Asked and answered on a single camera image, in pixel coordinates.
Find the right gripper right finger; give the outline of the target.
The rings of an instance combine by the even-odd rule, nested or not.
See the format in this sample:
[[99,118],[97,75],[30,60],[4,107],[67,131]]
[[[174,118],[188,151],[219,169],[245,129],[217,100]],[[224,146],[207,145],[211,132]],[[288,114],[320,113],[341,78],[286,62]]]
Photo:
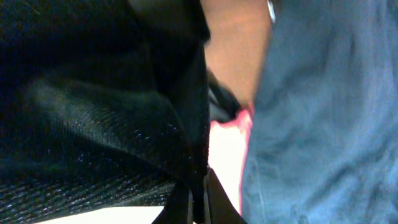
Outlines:
[[203,179],[204,224],[247,224],[233,207],[215,171],[208,168]]

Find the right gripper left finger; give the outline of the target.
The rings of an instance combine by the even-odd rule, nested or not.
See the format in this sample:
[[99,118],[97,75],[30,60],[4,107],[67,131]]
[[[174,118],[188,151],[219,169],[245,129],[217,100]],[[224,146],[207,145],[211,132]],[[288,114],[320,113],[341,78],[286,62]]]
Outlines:
[[193,195],[183,183],[177,183],[152,224],[193,224]]

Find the black sparkly skirt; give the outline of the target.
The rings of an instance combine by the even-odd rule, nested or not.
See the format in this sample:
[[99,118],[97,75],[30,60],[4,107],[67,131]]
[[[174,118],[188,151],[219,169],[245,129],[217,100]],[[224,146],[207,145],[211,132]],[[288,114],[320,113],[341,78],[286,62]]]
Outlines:
[[1,222],[159,206],[203,220],[209,109],[199,1],[1,1]]

